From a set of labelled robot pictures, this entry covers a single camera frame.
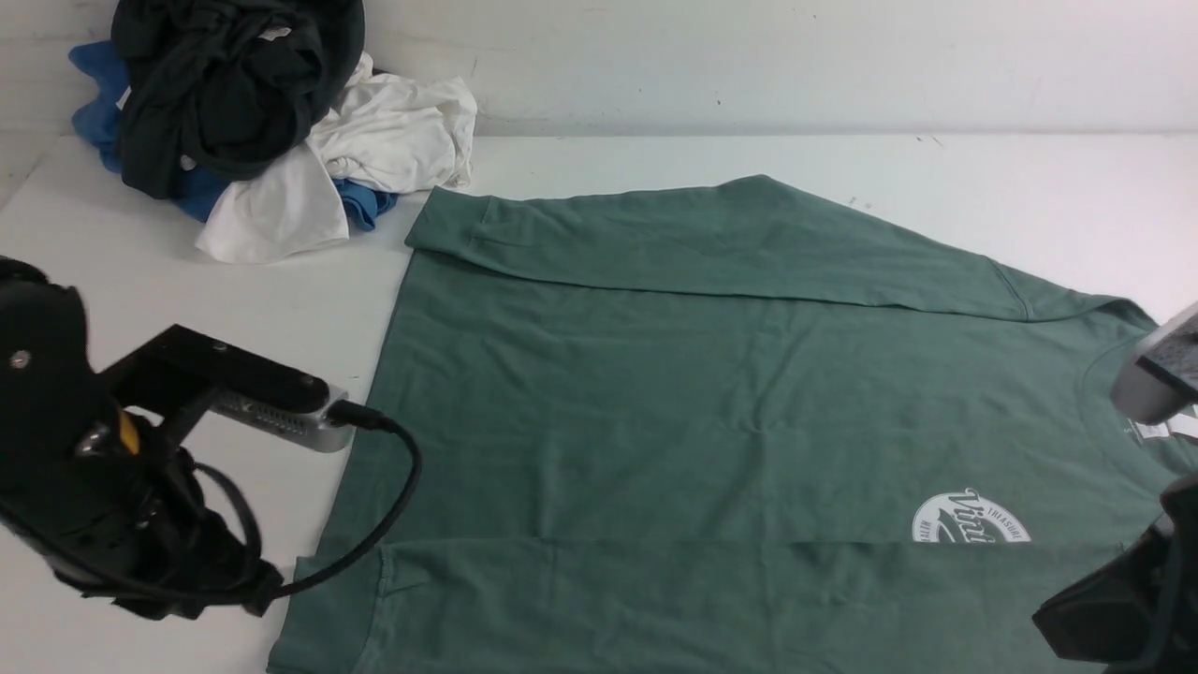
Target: white logo print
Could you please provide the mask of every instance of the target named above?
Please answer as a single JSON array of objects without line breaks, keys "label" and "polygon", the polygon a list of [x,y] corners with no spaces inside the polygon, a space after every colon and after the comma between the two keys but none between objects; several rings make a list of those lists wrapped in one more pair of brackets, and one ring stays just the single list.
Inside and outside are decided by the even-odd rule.
[{"label": "white logo print", "polygon": [[910,535],[920,544],[1030,544],[1023,524],[974,490],[932,497],[919,508]]}]

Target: white garment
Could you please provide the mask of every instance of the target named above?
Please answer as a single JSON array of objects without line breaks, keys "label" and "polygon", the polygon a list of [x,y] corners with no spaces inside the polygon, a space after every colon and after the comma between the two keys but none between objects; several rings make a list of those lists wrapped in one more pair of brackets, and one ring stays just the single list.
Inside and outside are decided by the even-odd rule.
[{"label": "white garment", "polygon": [[196,247],[224,262],[273,262],[349,238],[332,177],[399,194],[470,181],[478,104],[461,78],[422,84],[373,68],[363,53],[304,144],[224,190]]},{"label": "white garment", "polygon": [[301,142],[261,176],[225,188],[195,247],[223,262],[262,263],[349,237],[337,187]]},{"label": "white garment", "polygon": [[363,53],[337,104],[311,129],[328,174],[399,194],[467,184],[478,103],[466,83],[371,75],[373,68]]}]

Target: blue cloth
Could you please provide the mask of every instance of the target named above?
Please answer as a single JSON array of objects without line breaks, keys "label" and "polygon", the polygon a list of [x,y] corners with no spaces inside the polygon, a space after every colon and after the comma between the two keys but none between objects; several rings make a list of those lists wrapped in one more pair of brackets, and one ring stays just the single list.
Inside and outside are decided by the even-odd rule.
[{"label": "blue cloth", "polygon": [[341,204],[345,206],[345,214],[350,221],[358,225],[363,231],[374,231],[375,218],[395,207],[399,201],[398,194],[391,192],[375,192],[369,187],[350,182],[349,180],[334,180],[333,184],[341,194]]},{"label": "blue cloth", "polygon": [[[116,156],[115,148],[121,132],[121,110],[116,107],[116,102],[129,87],[129,73],[125,61],[116,55],[116,49],[108,40],[80,44],[71,49],[68,57],[80,72],[96,80],[99,87],[99,95],[95,101],[75,110],[71,125],[74,126],[79,138],[99,150],[99,160],[104,168],[120,174],[121,159]],[[399,199],[397,194],[375,192],[347,180],[337,180],[334,184],[341,195],[345,214],[364,231],[373,231],[375,218],[395,207]],[[207,221],[213,206],[228,186],[228,180],[217,177],[204,166],[195,166],[180,172],[179,182],[174,186],[176,196],[173,196],[171,201],[190,217]]]}]

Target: table surface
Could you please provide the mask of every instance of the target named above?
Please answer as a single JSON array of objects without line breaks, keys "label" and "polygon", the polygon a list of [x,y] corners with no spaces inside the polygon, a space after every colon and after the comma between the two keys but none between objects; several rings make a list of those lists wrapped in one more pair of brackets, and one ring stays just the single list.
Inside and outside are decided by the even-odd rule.
[{"label": "table surface", "polygon": [[[1193,135],[480,138],[468,190],[569,196],[758,172],[1057,283],[1132,297],[1157,320],[1198,299]],[[194,249],[196,223],[123,187],[66,136],[0,212],[0,254],[81,289],[97,368],[181,322],[362,401],[423,202],[403,199],[377,231],[337,248],[228,266]],[[315,547],[347,453],[211,417],[188,447],[241,485],[265,557],[290,573]],[[0,674],[259,673],[286,609],[147,623],[79,599],[12,536],[0,535]]]}]

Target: yellow label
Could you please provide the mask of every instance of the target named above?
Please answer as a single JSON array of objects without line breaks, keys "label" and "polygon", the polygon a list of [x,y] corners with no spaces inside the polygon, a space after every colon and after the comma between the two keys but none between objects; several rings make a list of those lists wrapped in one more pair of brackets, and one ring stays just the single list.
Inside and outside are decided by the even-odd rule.
[{"label": "yellow label", "polygon": [[137,456],[141,453],[141,437],[138,436],[138,427],[133,425],[133,420],[129,415],[125,414],[125,411],[120,412],[121,415],[121,444],[125,449],[129,450],[129,454]]}]

